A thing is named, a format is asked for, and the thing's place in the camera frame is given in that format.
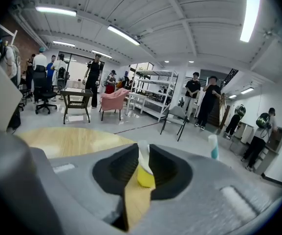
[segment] fluorescent ceiling light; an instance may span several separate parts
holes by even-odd
[[[242,34],[240,40],[249,42],[249,39],[253,33],[254,26],[256,23],[258,11],[259,11],[260,0],[247,0],[246,2],[246,14],[243,25]]]
[[[64,43],[64,42],[53,41],[53,43],[58,44],[58,45],[67,45],[67,46],[75,47],[74,44],[68,44],[68,43]]]
[[[93,52],[93,53],[96,53],[96,54],[100,54],[100,55],[105,56],[105,57],[108,57],[108,58],[112,58],[112,57],[109,56],[109,55],[106,55],[106,54],[104,54],[104,53],[101,53],[101,52],[98,52],[98,51],[95,51],[95,50],[92,50],[92,52]]]
[[[109,26],[108,27],[109,30],[111,30],[112,32],[117,33],[118,35],[124,37],[125,39],[129,40],[131,43],[134,43],[135,45],[140,45],[140,42],[135,40],[134,38],[132,38],[131,36],[127,35],[125,32],[115,28],[114,26]]]
[[[63,15],[68,15],[72,17],[75,17],[77,15],[77,12],[73,10],[64,10],[64,9],[58,9],[58,8],[53,8],[53,7],[42,7],[42,6],[36,6],[35,8],[39,12],[63,14]]]
[[[74,60],[74,59],[69,59],[69,58],[64,58],[64,60],[66,60],[66,61],[73,61],[73,62],[77,62],[77,60]]]
[[[242,93],[242,94],[245,94],[245,93],[251,92],[251,91],[253,91],[253,90],[254,90],[254,88],[250,87],[250,88],[248,88],[247,90],[242,91],[241,93]]]

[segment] black rubber pad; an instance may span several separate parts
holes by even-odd
[[[138,165],[138,146],[125,148],[112,156],[101,159],[93,168],[93,177],[107,193],[123,196],[124,188]],[[150,168],[153,171],[156,189],[152,200],[174,198],[192,180],[190,165],[183,159],[150,145]]]

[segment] shoe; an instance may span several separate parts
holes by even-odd
[[[245,167],[245,169],[248,171],[253,171],[252,167],[249,167],[249,166]]]

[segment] floor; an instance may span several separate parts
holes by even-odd
[[[63,100],[50,102],[57,105],[57,110],[52,107],[51,114],[47,110],[35,114],[35,105],[28,101],[21,112],[21,126],[15,131],[20,134],[29,130],[44,127],[79,127],[118,134],[124,138],[133,141],[147,140],[148,143],[160,144],[174,147],[187,152],[210,157],[211,147],[208,144],[208,136],[216,132],[213,126],[207,126],[204,131],[190,123],[186,124],[181,139],[177,142],[177,132],[179,127],[172,123],[167,123],[162,135],[160,131],[163,121],[157,122],[157,119],[147,115],[145,112],[140,114],[138,109],[130,110],[128,116],[125,115],[126,106],[121,111],[121,121],[119,112],[104,112],[104,119],[101,121],[100,106],[96,109],[88,107],[90,123],[88,123],[86,113],[83,109],[69,109],[66,116],[66,124],[63,124],[63,115],[65,104]],[[71,97],[71,100],[82,100],[80,97]],[[219,160],[233,169],[240,177],[261,188],[272,200],[282,195],[282,186],[264,180],[261,176],[249,172],[245,169],[246,164],[240,161],[241,157],[231,152],[227,146],[219,145]]]

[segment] white shirt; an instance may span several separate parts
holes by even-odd
[[[60,68],[64,68],[65,70],[67,70],[67,65],[64,61],[62,60],[56,60],[53,65],[52,68],[54,68],[54,73],[53,73],[53,78],[52,78],[52,85],[57,85],[57,79],[58,79],[58,70]]]
[[[258,128],[255,132],[255,135],[254,135],[257,138],[264,140],[266,143],[268,142],[272,131],[276,130],[278,128],[276,118],[274,116],[270,116],[269,123],[271,124],[270,129]]]
[[[15,62],[15,56],[13,53],[13,49],[10,46],[6,46],[6,54],[4,58],[1,60],[0,65],[3,70],[6,72],[9,78],[13,78],[17,74],[17,65]]]
[[[44,66],[45,69],[46,69],[46,66],[47,66],[47,59],[46,59],[46,57],[45,57],[42,53],[40,53],[40,54],[38,54],[38,55],[36,55],[36,56],[34,57],[34,59],[33,59],[33,64],[32,64],[33,70],[35,70],[35,68],[37,67],[37,65],[42,65],[42,66]]]

